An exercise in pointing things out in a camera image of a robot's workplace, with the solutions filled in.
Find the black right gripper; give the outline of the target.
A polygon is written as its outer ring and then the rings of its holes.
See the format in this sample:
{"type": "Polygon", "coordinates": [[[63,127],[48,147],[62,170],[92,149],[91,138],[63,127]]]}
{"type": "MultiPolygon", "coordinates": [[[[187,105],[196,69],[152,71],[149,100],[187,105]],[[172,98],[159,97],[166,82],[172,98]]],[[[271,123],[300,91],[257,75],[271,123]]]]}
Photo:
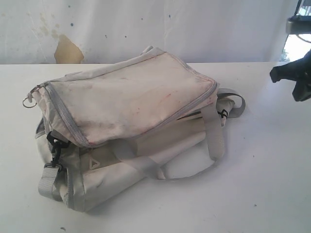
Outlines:
{"type": "Polygon", "coordinates": [[[292,96],[296,102],[303,102],[311,98],[311,51],[303,58],[285,65],[273,67],[270,71],[272,82],[280,80],[295,81],[292,96]]]}

